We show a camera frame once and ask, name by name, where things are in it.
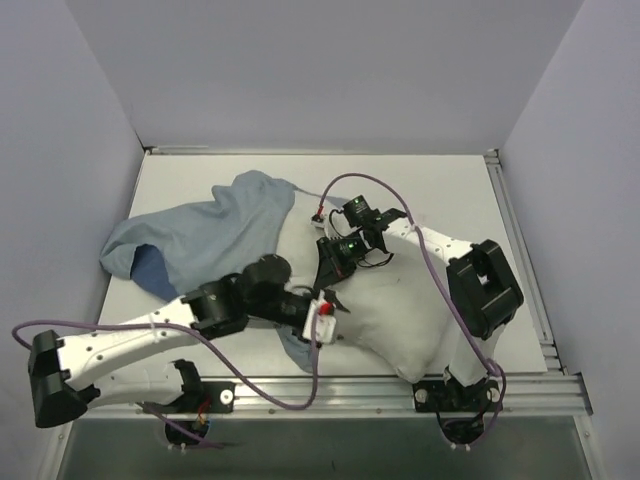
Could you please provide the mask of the white pillow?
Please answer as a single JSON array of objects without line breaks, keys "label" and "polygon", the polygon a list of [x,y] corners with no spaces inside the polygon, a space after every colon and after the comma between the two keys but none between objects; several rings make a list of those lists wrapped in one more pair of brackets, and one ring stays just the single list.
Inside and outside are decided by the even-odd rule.
[{"label": "white pillow", "polygon": [[[318,199],[295,192],[276,253],[292,267],[291,284],[311,286],[317,271],[316,240],[310,223]],[[325,376],[392,375],[417,381],[441,375],[451,362],[460,330],[427,270],[419,249],[406,245],[386,267],[358,269],[334,287],[351,313],[336,312],[343,338],[320,349]],[[289,327],[276,327],[285,353],[300,370],[311,371],[310,345]]]}]

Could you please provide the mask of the blue-grey pillowcase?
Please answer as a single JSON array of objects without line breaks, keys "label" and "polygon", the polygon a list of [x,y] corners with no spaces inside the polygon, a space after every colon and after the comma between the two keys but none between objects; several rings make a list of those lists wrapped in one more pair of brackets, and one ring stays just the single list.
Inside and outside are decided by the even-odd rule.
[{"label": "blue-grey pillowcase", "polygon": [[211,195],[120,222],[100,253],[102,268],[165,302],[275,253],[291,263],[295,280],[311,280],[316,194],[253,170]]}]

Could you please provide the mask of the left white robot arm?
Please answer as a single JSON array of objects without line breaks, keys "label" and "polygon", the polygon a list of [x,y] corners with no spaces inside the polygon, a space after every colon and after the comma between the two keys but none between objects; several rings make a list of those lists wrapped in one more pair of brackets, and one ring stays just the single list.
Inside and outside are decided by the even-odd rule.
[{"label": "left white robot arm", "polygon": [[208,392],[195,364],[174,359],[143,365],[154,355],[244,331],[253,320],[294,330],[313,348],[335,341],[336,293],[291,287],[291,266],[272,254],[239,273],[205,283],[166,305],[117,325],[76,335],[45,330],[29,348],[34,420],[41,429],[78,419],[105,405],[146,403],[162,413],[195,413],[220,395]]}]

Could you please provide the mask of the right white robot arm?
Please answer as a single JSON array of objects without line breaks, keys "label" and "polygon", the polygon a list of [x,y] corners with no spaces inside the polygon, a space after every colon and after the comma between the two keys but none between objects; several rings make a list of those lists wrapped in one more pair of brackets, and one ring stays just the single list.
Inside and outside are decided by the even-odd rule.
[{"label": "right white robot arm", "polygon": [[501,247],[493,240],[472,243],[446,236],[416,223],[406,208],[382,212],[363,196],[328,214],[320,204],[311,224],[323,231],[317,241],[316,288],[337,285],[373,268],[367,256],[374,252],[404,262],[421,257],[460,331],[445,369],[450,378],[443,395],[456,409],[475,402],[478,383],[500,375],[493,353],[524,303]]}]

